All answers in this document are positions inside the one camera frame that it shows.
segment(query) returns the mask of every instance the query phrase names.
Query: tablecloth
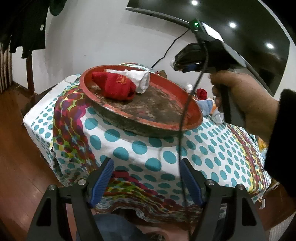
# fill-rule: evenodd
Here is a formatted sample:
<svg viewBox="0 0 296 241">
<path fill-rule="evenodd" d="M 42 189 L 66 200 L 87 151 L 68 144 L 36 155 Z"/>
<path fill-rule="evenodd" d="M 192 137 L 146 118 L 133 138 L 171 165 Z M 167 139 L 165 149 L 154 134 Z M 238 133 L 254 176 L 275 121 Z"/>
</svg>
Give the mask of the tablecloth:
<svg viewBox="0 0 296 241">
<path fill-rule="evenodd" d="M 97 205 L 99 211 L 132 208 L 146 221 L 184 221 L 177 138 L 143 137 L 116 128 L 97 115 L 80 89 L 79 79 L 61 84 L 24 117 L 31 138 L 59 181 L 68 186 L 87 178 L 110 157 L 115 170 Z M 254 136 L 240 127 L 217 126 L 210 116 L 184 134 L 181 156 L 220 185 L 234 187 L 242 183 L 253 201 L 270 184 Z M 192 220 L 196 221 L 201 209 L 188 193 L 187 199 Z"/>
</svg>

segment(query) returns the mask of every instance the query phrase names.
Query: tray rim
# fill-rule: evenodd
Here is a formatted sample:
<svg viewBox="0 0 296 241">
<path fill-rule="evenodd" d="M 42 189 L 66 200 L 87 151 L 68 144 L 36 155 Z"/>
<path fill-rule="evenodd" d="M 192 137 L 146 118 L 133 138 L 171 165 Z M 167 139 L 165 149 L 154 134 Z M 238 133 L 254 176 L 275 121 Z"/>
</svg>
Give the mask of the tray rim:
<svg viewBox="0 0 296 241">
<path fill-rule="evenodd" d="M 108 69 L 111 69 L 112 67 L 125 67 L 126 69 L 134 69 L 134 70 L 139 70 L 139 71 L 144 71 L 142 69 L 138 69 L 138 68 L 135 68 L 135 67 L 130 67 L 130 66 L 122 66 L 122 65 L 100 65 L 100 66 L 95 66 L 95 67 L 92 67 L 90 69 L 87 69 L 86 71 L 83 72 L 83 74 L 80 76 L 80 86 L 82 88 L 82 91 L 92 100 L 94 101 L 95 103 L 99 104 L 100 106 L 102 106 L 103 108 L 113 112 L 114 114 L 118 114 L 122 117 L 125 117 L 127 119 L 132 119 L 132 120 L 135 120 L 141 124 L 145 124 L 145 125 L 148 125 L 148 126 L 152 126 L 152 127 L 157 127 L 157 128 L 161 128 L 161 129 L 164 129 L 164 130 L 173 130 L 173 131 L 178 131 L 179 130 L 179 125 L 168 125 L 168 124 L 163 124 L 163 123 L 159 123 L 159 122 L 154 122 L 154 121 L 150 121 L 150 120 L 146 120 L 146 119 L 143 119 L 143 118 L 140 118 L 140 117 L 136 117 L 136 116 L 133 116 L 131 114 L 128 114 L 124 111 L 121 111 L 109 104 L 106 104 L 106 103 L 102 103 L 102 101 L 100 99 L 98 99 L 95 94 L 93 94 L 86 86 L 85 84 L 85 81 L 84 81 L 84 78 L 86 76 L 86 74 L 98 67 L 100 68 L 103 68 L 103 67 L 106 67 Z M 160 75 L 158 75 L 159 77 L 165 79 L 166 81 L 170 81 Z M 174 82 L 170 81 L 172 84 L 176 85 L 177 87 L 179 87 L 182 91 L 184 91 L 186 93 L 185 90 L 183 90 L 179 85 L 175 84 Z M 188 131 L 188 130 L 192 130 L 194 128 L 197 128 L 198 126 L 201 125 L 202 123 L 202 119 L 203 119 L 203 116 L 202 116 L 202 113 L 197 105 L 197 103 L 194 101 L 194 104 L 196 105 L 197 107 L 197 110 L 199 111 L 200 113 L 200 118 L 198 121 L 196 121 L 195 123 L 193 124 L 190 124 L 190 125 L 185 125 L 183 126 L 182 128 L 182 131 Z"/>
</svg>

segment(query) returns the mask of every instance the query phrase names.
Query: television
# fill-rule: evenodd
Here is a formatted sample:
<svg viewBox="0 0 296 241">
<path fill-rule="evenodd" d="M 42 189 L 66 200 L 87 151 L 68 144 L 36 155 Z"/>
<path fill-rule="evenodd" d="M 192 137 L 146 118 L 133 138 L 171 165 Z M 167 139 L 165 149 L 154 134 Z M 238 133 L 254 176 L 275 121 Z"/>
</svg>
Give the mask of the television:
<svg viewBox="0 0 296 241">
<path fill-rule="evenodd" d="M 285 71 L 290 41 L 258 0 L 130 0 L 126 9 L 184 27 L 198 18 L 208 34 L 215 34 L 214 38 L 248 61 L 275 94 Z"/>
</svg>

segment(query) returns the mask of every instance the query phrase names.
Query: red tray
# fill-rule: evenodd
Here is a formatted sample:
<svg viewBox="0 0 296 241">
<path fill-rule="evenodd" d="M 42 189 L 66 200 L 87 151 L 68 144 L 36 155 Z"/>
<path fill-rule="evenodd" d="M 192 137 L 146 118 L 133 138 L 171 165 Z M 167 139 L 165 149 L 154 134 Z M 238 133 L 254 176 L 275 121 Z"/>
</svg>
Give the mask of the red tray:
<svg viewBox="0 0 296 241">
<path fill-rule="evenodd" d="M 104 69 L 139 70 L 120 65 L 103 65 L 85 71 L 80 77 L 84 93 L 96 104 L 98 114 L 111 124 L 136 134 L 165 138 L 176 136 L 188 94 L 173 82 L 152 74 L 150 86 L 143 94 L 136 94 L 132 101 L 116 101 L 104 98 L 92 79 L 92 72 Z M 191 101 L 183 131 L 192 130 L 202 123 L 202 114 L 195 101 Z"/>
</svg>

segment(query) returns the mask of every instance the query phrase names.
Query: human hand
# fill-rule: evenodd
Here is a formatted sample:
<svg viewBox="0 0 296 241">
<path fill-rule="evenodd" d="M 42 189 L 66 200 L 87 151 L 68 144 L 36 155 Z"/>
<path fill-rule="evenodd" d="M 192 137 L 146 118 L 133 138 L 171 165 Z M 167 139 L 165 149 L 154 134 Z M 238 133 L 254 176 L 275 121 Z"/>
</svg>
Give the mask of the human hand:
<svg viewBox="0 0 296 241">
<path fill-rule="evenodd" d="M 248 74 L 219 71 L 211 74 L 218 109 L 222 107 L 219 85 L 229 87 L 233 100 L 246 116 L 246 129 L 269 142 L 276 121 L 278 101 Z"/>
</svg>

